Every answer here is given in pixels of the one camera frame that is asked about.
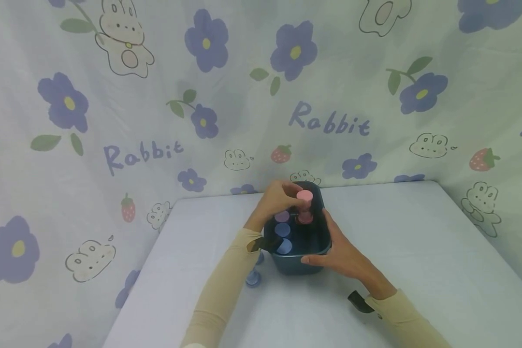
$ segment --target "beige sleeve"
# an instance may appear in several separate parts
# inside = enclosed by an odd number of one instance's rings
[[[181,347],[217,348],[234,311],[247,275],[260,251],[248,252],[247,245],[261,237],[242,228],[203,287]]]
[[[366,303],[385,320],[403,347],[406,348],[450,348],[440,333],[416,310],[411,301],[398,290],[385,300],[371,296]]]

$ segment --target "table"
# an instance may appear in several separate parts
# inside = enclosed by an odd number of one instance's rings
[[[522,348],[522,281],[434,182],[322,190],[351,242],[403,289],[453,348]],[[176,203],[104,348],[177,348],[204,283],[261,194]],[[272,258],[244,286],[221,348],[397,347],[347,300],[353,279],[289,277]]]

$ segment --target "rabbit drawing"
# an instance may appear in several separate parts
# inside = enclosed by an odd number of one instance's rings
[[[115,74],[148,76],[148,65],[154,56],[145,48],[145,33],[132,0],[102,0],[100,27],[95,41],[108,54],[108,64]]]

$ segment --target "pink cylinder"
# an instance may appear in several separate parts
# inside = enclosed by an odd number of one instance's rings
[[[298,213],[298,222],[301,224],[310,224],[313,221],[313,216],[311,215],[311,212],[309,211],[309,208],[311,207],[311,201],[313,199],[313,193],[309,190],[301,190],[296,194],[296,198],[302,199],[309,203],[308,206],[302,206],[301,209],[299,209]]]

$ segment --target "strawberry drawing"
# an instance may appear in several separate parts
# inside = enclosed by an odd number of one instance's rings
[[[499,156],[493,155],[491,148],[481,149],[471,158],[470,168],[477,172],[487,172],[495,166],[495,160],[500,159]]]
[[[135,204],[127,193],[126,197],[122,199],[122,217],[125,222],[132,222],[135,218]]]
[[[279,145],[271,154],[271,159],[275,163],[286,163],[290,160],[292,152],[290,151],[291,145]]]

